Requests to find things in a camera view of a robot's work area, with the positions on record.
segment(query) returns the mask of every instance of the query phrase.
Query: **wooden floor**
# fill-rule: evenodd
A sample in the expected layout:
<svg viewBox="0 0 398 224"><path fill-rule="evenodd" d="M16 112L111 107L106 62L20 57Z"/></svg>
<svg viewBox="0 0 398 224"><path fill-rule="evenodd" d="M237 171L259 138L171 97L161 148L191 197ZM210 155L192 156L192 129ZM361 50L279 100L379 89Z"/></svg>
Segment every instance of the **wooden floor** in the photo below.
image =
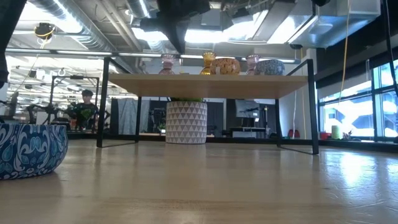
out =
<svg viewBox="0 0 398 224"><path fill-rule="evenodd" d="M0 181L0 223L394 224L398 157L70 141L53 174Z"/></svg>

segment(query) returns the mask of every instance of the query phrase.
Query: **wooden table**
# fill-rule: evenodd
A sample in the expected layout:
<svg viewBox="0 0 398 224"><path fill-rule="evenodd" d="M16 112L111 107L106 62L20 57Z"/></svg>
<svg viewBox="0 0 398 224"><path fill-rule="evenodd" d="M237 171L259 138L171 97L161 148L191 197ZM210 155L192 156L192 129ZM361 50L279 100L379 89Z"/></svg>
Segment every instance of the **wooden table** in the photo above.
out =
<svg viewBox="0 0 398 224"><path fill-rule="evenodd" d="M137 96L279 99L308 83L305 76L109 74Z"/></svg>
<svg viewBox="0 0 398 224"><path fill-rule="evenodd" d="M310 117L312 130L313 154L318 154L318 128L315 103L315 80L313 74L313 61L308 59L297 66L286 76L272 75L158 75L158 74L118 74L109 73L109 63L123 69L113 59L104 59L103 85L101 91L101 105L99 109L99 135L97 146L102 146L103 116L106 104L106 92L108 81L112 82L128 92L138 96L137 126L139 133L142 96L166 96L184 98L229 98L229 99L275 99L277 145L282 144L282 132L280 130L279 98L308 85ZM292 76L299 69L307 65L308 76Z"/></svg>

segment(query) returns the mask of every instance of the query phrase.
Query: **glass window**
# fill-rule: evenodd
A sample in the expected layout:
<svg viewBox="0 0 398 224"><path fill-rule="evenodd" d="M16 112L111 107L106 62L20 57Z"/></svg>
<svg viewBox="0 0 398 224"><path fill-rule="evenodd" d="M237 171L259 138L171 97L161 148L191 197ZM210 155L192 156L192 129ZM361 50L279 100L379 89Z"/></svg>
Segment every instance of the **glass window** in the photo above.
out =
<svg viewBox="0 0 398 224"><path fill-rule="evenodd" d="M328 133L331 133L333 125L339 125L344 133L352 131L352 136L374 136L371 96L326 104L323 117L323 130Z"/></svg>
<svg viewBox="0 0 398 224"><path fill-rule="evenodd" d="M398 78L398 60L394 62L394 68L396 71L396 77ZM382 88L385 86L393 85L393 80L391 76L390 64L387 63L373 70L374 73L374 87Z"/></svg>
<svg viewBox="0 0 398 224"><path fill-rule="evenodd" d="M382 130L384 137L398 136L398 97L395 91L382 94Z"/></svg>
<svg viewBox="0 0 398 224"><path fill-rule="evenodd" d="M347 89L343 90L343 92L341 92L341 97L352 96L352 95L355 95L358 93L363 93L365 91L371 91L371 90L372 90L372 83L371 83L371 81L367 81L367 82L364 82L359 85L356 85L351 88L347 88ZM321 99L321 102L335 100L335 99L338 99L339 97L340 97L340 92Z"/></svg>

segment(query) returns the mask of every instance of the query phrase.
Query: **glass vase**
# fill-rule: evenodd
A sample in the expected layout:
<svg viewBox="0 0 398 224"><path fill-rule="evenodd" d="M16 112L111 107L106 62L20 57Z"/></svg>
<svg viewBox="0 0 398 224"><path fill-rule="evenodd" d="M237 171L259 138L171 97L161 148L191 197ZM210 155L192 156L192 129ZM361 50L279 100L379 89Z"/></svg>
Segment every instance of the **glass vase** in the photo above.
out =
<svg viewBox="0 0 398 224"><path fill-rule="evenodd" d="M258 55L249 55L246 57L246 62L248 64L247 75L254 75L254 69L256 68L256 63L260 60Z"/></svg>
<svg viewBox="0 0 398 224"><path fill-rule="evenodd" d="M213 52L206 52L203 54L203 60L205 63L205 67L203 68L203 70L200 72L200 75L210 75L210 66L212 61L214 61L214 59L216 59L216 54Z"/></svg>
<svg viewBox="0 0 398 224"><path fill-rule="evenodd" d="M163 54L162 55L163 69L159 72L160 75L174 75L172 70L174 64L174 55Z"/></svg>

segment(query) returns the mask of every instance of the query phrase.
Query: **shelf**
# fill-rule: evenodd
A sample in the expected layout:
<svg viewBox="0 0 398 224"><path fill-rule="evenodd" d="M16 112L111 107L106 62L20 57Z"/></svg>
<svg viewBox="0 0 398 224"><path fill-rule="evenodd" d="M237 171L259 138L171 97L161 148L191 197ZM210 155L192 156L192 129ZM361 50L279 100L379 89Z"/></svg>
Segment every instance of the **shelf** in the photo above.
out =
<svg viewBox="0 0 398 224"><path fill-rule="evenodd" d="M109 81L137 96L229 99L279 99L308 83L306 76L117 73Z"/></svg>

